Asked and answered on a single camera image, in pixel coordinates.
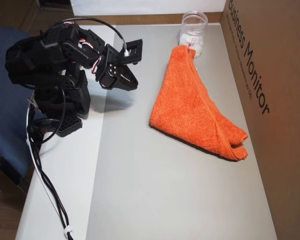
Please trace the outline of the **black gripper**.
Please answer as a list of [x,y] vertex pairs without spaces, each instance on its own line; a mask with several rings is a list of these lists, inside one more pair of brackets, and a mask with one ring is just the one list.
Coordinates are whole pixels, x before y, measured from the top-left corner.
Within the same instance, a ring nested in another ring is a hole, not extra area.
[[107,44],[97,66],[95,80],[107,90],[116,88],[132,91],[137,89],[138,81],[135,75],[127,65],[119,65],[118,57],[119,52]]

